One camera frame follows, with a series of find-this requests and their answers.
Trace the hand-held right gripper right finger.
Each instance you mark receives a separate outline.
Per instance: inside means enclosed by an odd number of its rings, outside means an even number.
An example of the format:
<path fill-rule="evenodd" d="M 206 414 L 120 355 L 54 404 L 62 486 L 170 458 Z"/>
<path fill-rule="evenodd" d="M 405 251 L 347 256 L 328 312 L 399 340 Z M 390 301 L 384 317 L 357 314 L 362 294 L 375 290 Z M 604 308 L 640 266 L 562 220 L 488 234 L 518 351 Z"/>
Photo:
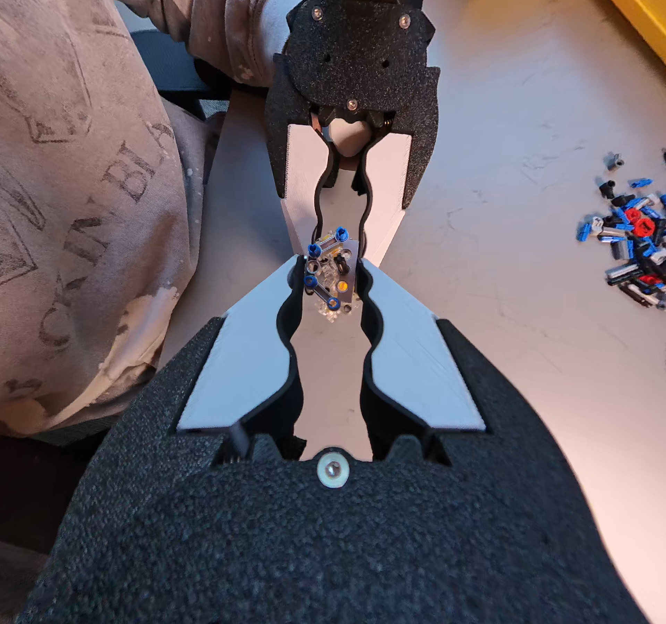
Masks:
<path fill-rule="evenodd" d="M 369 432 L 484 432 L 437 315 L 369 260 L 359 263 L 358 283 L 370 342 L 360 396 Z"/>

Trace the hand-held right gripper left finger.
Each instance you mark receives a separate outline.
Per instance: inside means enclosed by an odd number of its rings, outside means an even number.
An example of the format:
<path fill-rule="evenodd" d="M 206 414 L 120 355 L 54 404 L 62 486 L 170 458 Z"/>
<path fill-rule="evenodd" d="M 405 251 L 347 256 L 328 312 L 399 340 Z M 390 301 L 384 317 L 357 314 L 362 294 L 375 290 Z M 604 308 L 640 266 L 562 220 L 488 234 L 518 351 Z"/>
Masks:
<path fill-rule="evenodd" d="M 226 434 L 238 455 L 251 438 L 290 452 L 304 403 L 291 339 L 302 319 L 304 258 L 295 255 L 235 303 L 177 422 L 179 434 Z"/>

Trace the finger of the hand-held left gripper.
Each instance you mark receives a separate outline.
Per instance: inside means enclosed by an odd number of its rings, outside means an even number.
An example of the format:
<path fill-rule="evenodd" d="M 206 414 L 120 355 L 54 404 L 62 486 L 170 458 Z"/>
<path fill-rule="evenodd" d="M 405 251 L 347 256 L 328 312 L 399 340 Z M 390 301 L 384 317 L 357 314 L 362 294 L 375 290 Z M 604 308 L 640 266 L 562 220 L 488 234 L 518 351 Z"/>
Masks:
<path fill-rule="evenodd" d="M 319 194 L 330 175 L 334 153 L 329 142 L 310 125 L 288 125 L 282 212 L 295 254 L 305 256 L 321 228 Z"/>
<path fill-rule="evenodd" d="M 366 186 L 366 207 L 359 224 L 359 254 L 380 267 L 404 216 L 403 198 L 412 135 L 388 133 L 371 142 L 360 169 Z"/>

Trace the person's left forearm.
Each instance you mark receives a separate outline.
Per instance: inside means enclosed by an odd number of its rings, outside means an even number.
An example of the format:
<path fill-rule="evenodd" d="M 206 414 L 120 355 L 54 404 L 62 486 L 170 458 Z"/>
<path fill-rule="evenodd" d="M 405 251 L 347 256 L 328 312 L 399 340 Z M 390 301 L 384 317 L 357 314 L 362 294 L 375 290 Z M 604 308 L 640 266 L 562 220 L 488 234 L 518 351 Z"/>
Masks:
<path fill-rule="evenodd" d="M 118 0 L 239 83 L 270 87 L 301 0 Z"/>

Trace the grey desk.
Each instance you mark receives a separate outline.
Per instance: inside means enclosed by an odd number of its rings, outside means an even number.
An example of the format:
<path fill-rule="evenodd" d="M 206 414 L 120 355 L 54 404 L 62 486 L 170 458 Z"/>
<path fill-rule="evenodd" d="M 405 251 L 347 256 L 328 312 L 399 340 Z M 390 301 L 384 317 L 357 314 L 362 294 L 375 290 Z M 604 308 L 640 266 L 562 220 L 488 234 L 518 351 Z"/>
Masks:
<path fill-rule="evenodd" d="M 441 67 L 428 170 L 381 264 L 548 425 L 618 571 L 665 622 L 665 313 L 576 242 L 620 190 L 665 191 L 665 67 L 608 0 L 424 0 Z"/>

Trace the person in grey hoodie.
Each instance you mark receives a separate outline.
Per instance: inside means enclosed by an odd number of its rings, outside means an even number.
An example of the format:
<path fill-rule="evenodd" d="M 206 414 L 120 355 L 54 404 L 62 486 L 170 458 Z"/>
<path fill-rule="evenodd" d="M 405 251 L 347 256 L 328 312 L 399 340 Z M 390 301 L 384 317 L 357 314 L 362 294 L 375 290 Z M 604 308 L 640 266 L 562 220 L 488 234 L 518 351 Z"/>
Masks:
<path fill-rule="evenodd" d="M 1 435 L 123 410 L 196 269 L 204 125 L 112 0 L 1 0 Z"/>

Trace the pile of mixed toy parts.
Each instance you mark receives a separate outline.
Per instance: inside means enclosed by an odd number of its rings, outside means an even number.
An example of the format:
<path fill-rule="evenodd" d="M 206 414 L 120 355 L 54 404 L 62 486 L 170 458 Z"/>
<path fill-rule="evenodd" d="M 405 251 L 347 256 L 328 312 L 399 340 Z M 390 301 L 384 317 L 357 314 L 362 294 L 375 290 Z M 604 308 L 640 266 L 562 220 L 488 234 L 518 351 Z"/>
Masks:
<path fill-rule="evenodd" d="M 628 181 L 627 190 L 598 178 L 597 189 L 604 210 L 584 216 L 576 240 L 609 248 L 615 266 L 604 272 L 608 287 L 665 312 L 665 191 L 650 178 Z"/>

